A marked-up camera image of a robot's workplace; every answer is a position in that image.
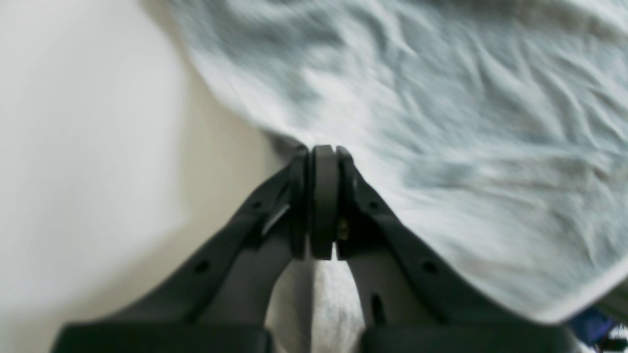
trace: black plastic bracket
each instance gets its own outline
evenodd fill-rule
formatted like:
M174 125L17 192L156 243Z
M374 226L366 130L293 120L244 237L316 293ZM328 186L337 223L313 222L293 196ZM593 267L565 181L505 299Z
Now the black plastic bracket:
M464 341L465 352L563 352L571 342L563 327L534 325L482 296L400 223L346 149L317 146L297 149L159 287L66 326L54 352L271 352L271 292L288 263L307 256L308 237L314 258L330 259L336 245L349 264L364 352L459 352Z

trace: screw hole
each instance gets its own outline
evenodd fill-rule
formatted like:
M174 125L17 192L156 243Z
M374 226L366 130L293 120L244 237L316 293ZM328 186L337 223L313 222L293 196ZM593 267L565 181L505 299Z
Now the screw hole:
M208 261L201 261L194 267L194 272L203 273L209 269Z
M436 265L434 263L432 263L429 260L423 261L423 263L421 264L421 267L427 272L427 273L431 273L431 274L437 274L438 273L438 268L436 267Z
M386 315L384 314L384 304L382 304L379 295L371 296L371 310L373 311L373 320L376 325L384 325L386 323Z

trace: white surface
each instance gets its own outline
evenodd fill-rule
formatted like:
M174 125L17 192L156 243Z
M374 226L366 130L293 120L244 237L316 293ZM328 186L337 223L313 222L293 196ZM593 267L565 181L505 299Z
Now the white surface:
M0 352L142 295L278 167L161 1L0 1Z
M217 97L347 147L404 224L505 307L559 322L626 278L625 1L170 3ZM332 302L314 327L357 330L345 289L318 287Z

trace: wrinkled white fabric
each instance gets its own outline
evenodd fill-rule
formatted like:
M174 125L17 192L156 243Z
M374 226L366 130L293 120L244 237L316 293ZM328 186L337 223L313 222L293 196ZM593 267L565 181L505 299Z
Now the wrinkled white fabric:
M499 303L556 322L626 277L626 2L170 4L223 102L308 146L347 147L399 218Z

